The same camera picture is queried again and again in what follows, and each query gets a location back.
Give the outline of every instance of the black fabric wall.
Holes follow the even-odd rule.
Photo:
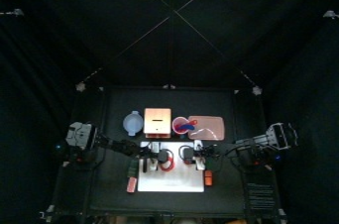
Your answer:
[[[291,223],[339,220],[339,22],[323,28],[269,85],[265,109],[270,122],[291,122],[299,147],[278,170],[282,203]]]
[[[188,1],[172,0],[176,9]],[[298,127],[301,146],[279,169],[291,223],[335,223],[339,21],[322,19],[339,10],[331,1],[198,0],[182,14],[226,56],[179,17],[118,56],[171,16],[158,0],[0,0],[2,12],[26,12],[0,17],[0,222],[36,223],[51,203],[50,149],[66,136],[75,84],[110,60],[91,83],[249,87],[243,69],[263,87],[269,123]]]
[[[50,48],[20,20],[0,18],[0,223],[38,223],[52,202],[51,152],[66,136],[75,100]]]

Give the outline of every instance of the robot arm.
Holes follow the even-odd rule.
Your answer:
[[[139,147],[134,142],[111,140],[92,124],[76,122],[71,125],[67,135],[67,142],[72,148],[82,152],[90,151],[96,147],[111,149],[132,158],[154,158],[156,153],[148,147]]]

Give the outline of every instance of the black table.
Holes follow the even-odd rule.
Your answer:
[[[223,117],[226,140],[207,142],[218,144],[222,152],[231,148],[235,140],[262,135],[266,131],[259,96],[251,89],[92,89],[79,94],[72,122],[91,122],[111,139],[127,139],[139,144],[148,139],[142,132],[128,137],[122,122],[132,110],[143,115],[144,108],[171,108],[172,118],[191,115]],[[178,141],[178,138],[174,136],[162,141]],[[99,150],[98,165],[62,167],[54,200],[56,215],[76,215],[83,223],[88,215],[107,214],[255,219],[247,200],[249,181],[230,159],[219,159],[215,163],[214,185],[206,187],[204,192],[136,191],[132,194],[126,192],[130,161],[131,158],[120,153]],[[266,178],[269,184],[275,184],[273,172]]]

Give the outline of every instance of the pink object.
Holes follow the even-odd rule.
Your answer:
[[[191,116],[196,120],[195,130],[188,132],[191,140],[223,141],[226,138],[226,125],[222,117]]]
[[[183,135],[183,134],[186,134],[186,133],[188,132],[188,130],[178,130],[178,128],[179,128],[182,125],[186,125],[186,124],[188,124],[188,123],[190,123],[190,121],[188,121],[188,119],[184,118],[184,117],[176,117],[176,118],[174,119],[174,121],[172,121],[172,129],[174,129],[174,131],[175,131],[175,133],[176,133],[178,135]]]

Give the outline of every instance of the orange box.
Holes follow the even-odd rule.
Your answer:
[[[206,170],[206,185],[212,185],[212,172],[210,170]]]
[[[171,109],[144,109],[143,133],[146,138],[171,138]]]

